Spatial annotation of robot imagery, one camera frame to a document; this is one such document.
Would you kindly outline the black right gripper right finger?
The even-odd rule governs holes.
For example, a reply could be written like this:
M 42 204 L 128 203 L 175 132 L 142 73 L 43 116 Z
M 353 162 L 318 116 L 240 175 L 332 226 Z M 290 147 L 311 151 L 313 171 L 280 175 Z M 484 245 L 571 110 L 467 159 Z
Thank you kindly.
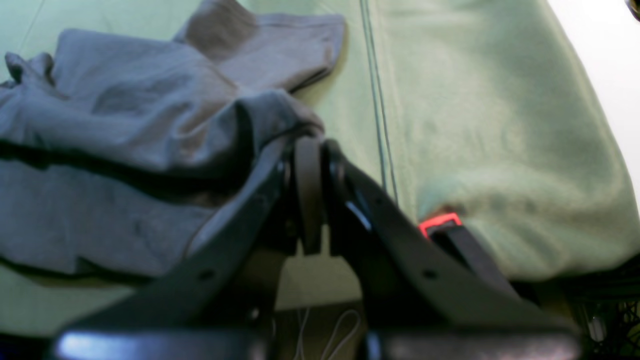
M 357 360 L 578 360 L 579 331 L 427 240 L 378 184 L 322 146 L 330 251 L 358 278 Z

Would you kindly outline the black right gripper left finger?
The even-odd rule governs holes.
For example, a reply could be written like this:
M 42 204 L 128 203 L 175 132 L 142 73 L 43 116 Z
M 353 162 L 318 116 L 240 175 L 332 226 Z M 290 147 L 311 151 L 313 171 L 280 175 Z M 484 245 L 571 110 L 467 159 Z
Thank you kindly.
M 261 153 L 238 198 L 205 243 L 168 274 L 62 330 L 52 360 L 269 360 L 269 314 L 289 234 L 295 141 Z

